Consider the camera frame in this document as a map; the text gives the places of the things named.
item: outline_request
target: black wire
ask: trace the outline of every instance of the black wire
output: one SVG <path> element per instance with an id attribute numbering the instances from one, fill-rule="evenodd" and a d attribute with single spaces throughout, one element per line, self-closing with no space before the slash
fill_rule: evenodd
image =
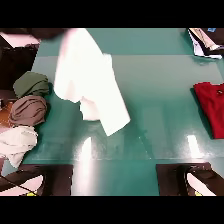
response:
<path id="1" fill-rule="evenodd" d="M 20 187 L 20 188 L 22 188 L 23 190 L 29 191 L 29 193 L 33 193 L 34 195 L 39 196 L 39 195 L 36 194 L 34 191 L 31 191 L 30 189 L 28 189 L 28 188 L 26 188 L 26 187 L 22 187 L 22 186 L 20 186 L 20 185 L 18 185 L 18 184 L 15 184 L 15 183 L 11 182 L 11 181 L 8 180 L 6 177 L 3 177 L 1 174 L 0 174 L 0 178 L 3 178 L 3 179 L 6 180 L 8 183 L 10 183 L 10 184 L 12 184 L 12 185 L 14 185 L 14 186 L 16 186 L 16 187 Z"/>

